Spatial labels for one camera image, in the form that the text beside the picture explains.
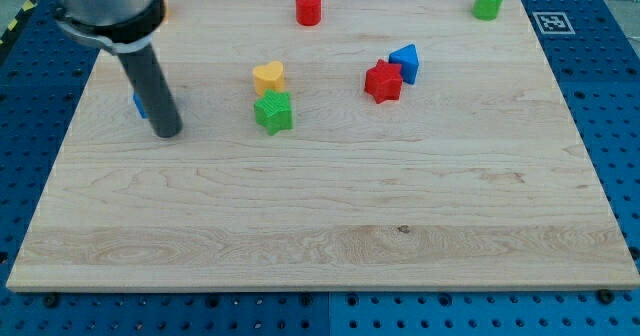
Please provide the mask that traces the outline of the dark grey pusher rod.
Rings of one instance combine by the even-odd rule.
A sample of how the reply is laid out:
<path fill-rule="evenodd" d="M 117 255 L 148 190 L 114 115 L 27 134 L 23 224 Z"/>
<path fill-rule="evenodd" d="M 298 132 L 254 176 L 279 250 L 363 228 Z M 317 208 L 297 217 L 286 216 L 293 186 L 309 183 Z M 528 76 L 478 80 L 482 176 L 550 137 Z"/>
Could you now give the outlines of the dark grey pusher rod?
<path fill-rule="evenodd" d="M 154 134 L 171 138 L 182 130 L 182 119 L 151 44 L 118 58 L 138 96 Z"/>

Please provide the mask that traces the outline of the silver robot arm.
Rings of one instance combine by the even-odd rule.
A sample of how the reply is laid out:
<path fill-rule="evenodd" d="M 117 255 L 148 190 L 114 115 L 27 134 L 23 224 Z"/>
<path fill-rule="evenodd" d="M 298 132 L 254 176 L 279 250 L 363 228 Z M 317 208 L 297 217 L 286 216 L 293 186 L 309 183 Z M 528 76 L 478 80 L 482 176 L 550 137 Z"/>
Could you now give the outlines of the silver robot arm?
<path fill-rule="evenodd" d="M 183 127 L 152 45 L 167 14 L 165 0 L 56 0 L 52 15 L 75 42 L 116 56 L 154 134 L 178 135 Z"/>

